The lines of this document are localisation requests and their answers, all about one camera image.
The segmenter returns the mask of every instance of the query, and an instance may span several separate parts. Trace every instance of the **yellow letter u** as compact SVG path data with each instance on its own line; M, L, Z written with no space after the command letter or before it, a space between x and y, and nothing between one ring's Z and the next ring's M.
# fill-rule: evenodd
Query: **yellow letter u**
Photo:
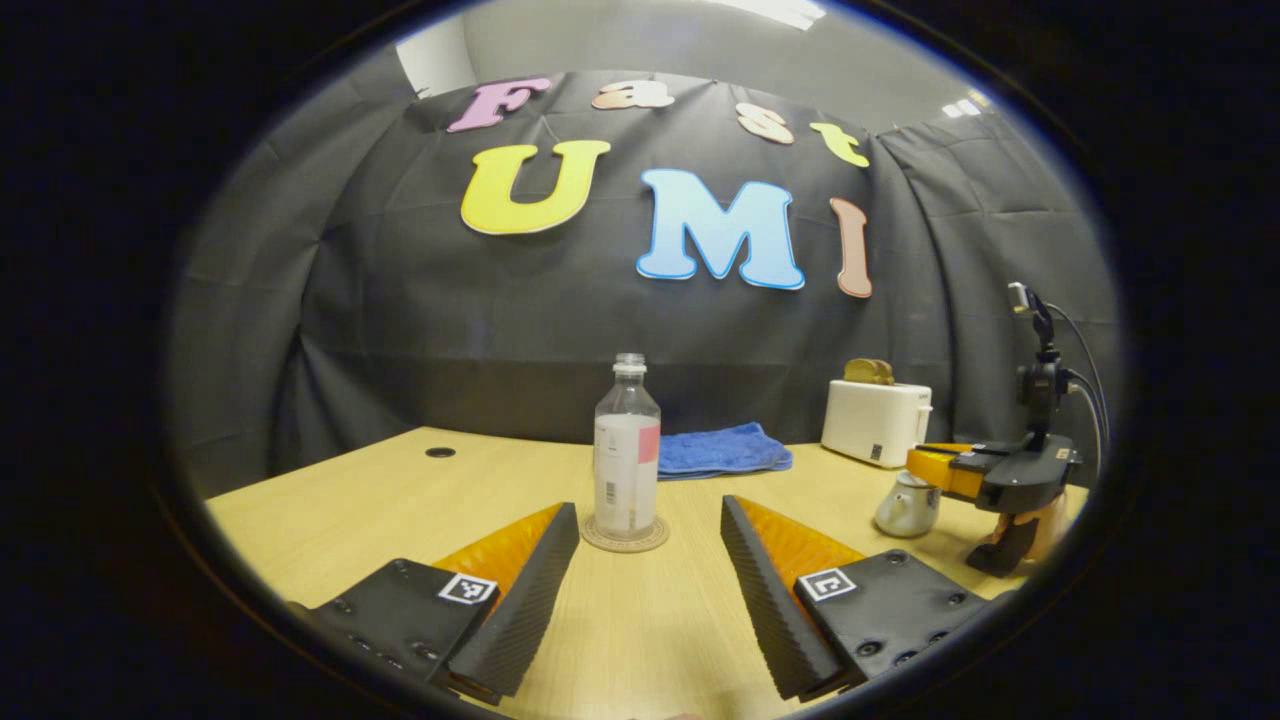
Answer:
M552 147L563 158L556 190L538 202L513 202L511 190L525 160L538 154L535 145L506 145L479 152L476 172L462 196L462 222L486 234L539 232L572 218L591 191L595 159L609 151L599 140L571 140Z

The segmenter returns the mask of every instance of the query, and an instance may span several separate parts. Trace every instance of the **black backdrop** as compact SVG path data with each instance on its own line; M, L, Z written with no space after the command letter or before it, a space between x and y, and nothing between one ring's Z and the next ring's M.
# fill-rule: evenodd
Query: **black backdrop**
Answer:
M933 388L929 439L1014 439L1014 368L1034 347L1009 310L1015 279L1085 320L1105 378L1123 384L1103 237L1000 117L872 138L712 79L550 79L497 126L445 133L472 88L413 100L383 51L255 147L192 233L174 316L174 433L204 495L424 424L590 442L590 409L620 351L646 354L667 433L754 420L782 442L815 442L828 380L851 357L881 357L899 382ZM622 79L660 81L676 101L590 106ZM781 113L796 142L739 128L737 102ZM832 155L810 122L859 137L870 167ZM550 147L563 140L612 145L577 215L525 236L463 224L476 152L538 146L512 191L534 201L556 184ZM636 273L652 234L653 192L640 181L650 168L695 173L722 206L749 181L788 190L804 288L705 269L687 281ZM835 283L832 197L868 217L869 299ZM1073 402L1061 430L1093 456L1088 415Z

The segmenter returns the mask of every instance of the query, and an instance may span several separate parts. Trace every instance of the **plastic bottle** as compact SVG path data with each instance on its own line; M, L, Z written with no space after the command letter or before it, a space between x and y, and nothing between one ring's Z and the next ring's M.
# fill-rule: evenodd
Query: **plastic bottle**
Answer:
M662 411L644 389L644 355L620 352L613 373L613 389L595 406L595 527L631 539L653 528Z

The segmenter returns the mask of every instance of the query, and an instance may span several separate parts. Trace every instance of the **wooden table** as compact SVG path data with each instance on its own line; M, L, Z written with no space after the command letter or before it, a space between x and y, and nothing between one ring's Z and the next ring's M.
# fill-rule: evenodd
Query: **wooden table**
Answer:
M457 455L428 457L436 446ZM763 503L865 555L904 548L987 598L1025 580L1029 562L1005 579L964 564L995 527L995 514L942 498L929 534L887 537L872 514L895 470L819 445L791 451L795 464L786 471L659 483L658 514L672 534L654 551L616 555L580 542L538 656L499 710L534 719L691 712L714 720L801 707L778 698L755 643L719 537L724 495ZM1070 518L1084 498L1080 488L1068 492ZM431 564L559 501L577 503L580 521L590 516L590 446L420 428L215 497L207 507L270 588L315 607L394 557Z

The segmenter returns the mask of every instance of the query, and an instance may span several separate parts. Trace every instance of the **blue towel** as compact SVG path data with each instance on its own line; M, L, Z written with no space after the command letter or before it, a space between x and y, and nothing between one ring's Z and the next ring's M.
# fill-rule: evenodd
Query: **blue towel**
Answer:
M759 423L709 433L663 436L658 443L659 480L790 468L791 451L764 434Z

